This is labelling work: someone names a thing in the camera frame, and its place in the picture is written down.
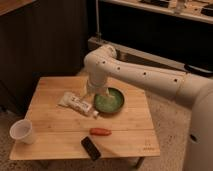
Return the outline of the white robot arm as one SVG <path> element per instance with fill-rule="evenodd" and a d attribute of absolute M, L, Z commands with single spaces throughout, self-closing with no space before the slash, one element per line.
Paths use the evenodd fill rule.
<path fill-rule="evenodd" d="M 213 79 L 119 61 L 110 44 L 89 52 L 84 65 L 90 93 L 106 92 L 107 78 L 113 77 L 189 108 L 192 116 L 182 171 L 213 171 Z"/>

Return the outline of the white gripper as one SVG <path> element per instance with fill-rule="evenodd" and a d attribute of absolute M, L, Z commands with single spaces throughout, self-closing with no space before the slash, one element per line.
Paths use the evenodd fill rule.
<path fill-rule="evenodd" d="M 98 84 L 92 83 L 90 80 L 86 83 L 86 90 L 89 94 L 105 94 L 106 97 L 112 100 L 112 95 L 107 88 L 107 82 L 101 82 Z"/>

